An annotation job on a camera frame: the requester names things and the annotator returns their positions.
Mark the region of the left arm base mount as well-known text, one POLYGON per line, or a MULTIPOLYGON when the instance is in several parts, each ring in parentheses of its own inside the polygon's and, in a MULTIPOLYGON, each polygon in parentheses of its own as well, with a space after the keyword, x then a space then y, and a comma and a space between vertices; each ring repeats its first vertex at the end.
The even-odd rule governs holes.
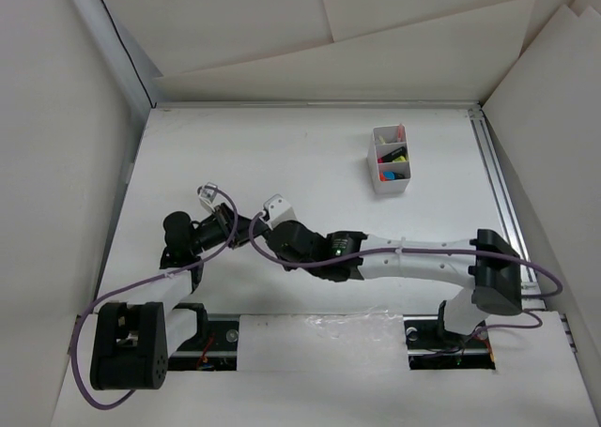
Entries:
POLYGON ((235 371, 239 316, 209 315, 202 303, 181 302, 165 316, 168 371, 235 371))

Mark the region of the pink clear pen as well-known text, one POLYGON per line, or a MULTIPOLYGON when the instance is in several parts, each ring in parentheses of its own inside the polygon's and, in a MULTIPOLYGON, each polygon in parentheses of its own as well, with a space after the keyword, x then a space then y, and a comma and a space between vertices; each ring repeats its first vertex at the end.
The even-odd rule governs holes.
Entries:
POLYGON ((396 133, 396 142, 404 143, 406 141, 406 129, 403 124, 399 124, 396 133))

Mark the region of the pink cap black highlighter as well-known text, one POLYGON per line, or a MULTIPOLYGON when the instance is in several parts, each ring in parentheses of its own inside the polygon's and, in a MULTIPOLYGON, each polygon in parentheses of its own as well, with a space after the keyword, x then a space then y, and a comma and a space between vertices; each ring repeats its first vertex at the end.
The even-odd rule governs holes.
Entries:
POLYGON ((394 150, 394 151, 389 152, 389 153, 383 155, 382 157, 378 158, 378 163, 392 162, 395 159, 397 159, 399 156, 402 156, 402 155, 403 155, 402 152, 394 150))

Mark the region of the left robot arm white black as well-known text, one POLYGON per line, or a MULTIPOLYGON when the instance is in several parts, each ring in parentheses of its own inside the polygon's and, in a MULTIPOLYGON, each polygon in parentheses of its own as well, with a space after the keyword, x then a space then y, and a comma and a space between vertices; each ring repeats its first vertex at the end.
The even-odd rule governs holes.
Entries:
POLYGON ((250 229, 250 220, 236 217, 225 204, 202 221, 173 212, 162 226, 160 269, 172 275, 142 285, 125 299, 109 297, 97 311, 90 366, 95 390, 159 389, 169 358, 183 344, 195 349, 208 340, 204 305, 184 300, 202 280, 200 254, 222 245, 234 249, 269 231, 262 221, 250 229))

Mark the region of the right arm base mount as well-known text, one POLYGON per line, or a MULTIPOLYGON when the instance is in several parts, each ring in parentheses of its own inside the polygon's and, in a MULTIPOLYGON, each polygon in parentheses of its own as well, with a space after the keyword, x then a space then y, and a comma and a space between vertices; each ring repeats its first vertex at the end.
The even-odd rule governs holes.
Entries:
POLYGON ((496 363, 486 333, 474 335, 486 326, 481 321, 470 334, 445 330, 442 309, 434 314, 404 317, 408 366, 412 371, 495 370, 496 363))

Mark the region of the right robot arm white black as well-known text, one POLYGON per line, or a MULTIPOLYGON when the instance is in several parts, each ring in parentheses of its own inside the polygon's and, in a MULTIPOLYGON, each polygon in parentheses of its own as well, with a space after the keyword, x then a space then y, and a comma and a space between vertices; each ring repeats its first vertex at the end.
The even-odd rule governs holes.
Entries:
POLYGON ((519 255, 495 231, 455 242, 385 239, 363 232, 326 236, 298 221, 284 221, 267 236, 267 247, 286 270, 301 268, 331 282, 409 278, 445 282, 461 290, 439 305, 437 340, 457 345, 491 315, 522 312, 519 255))

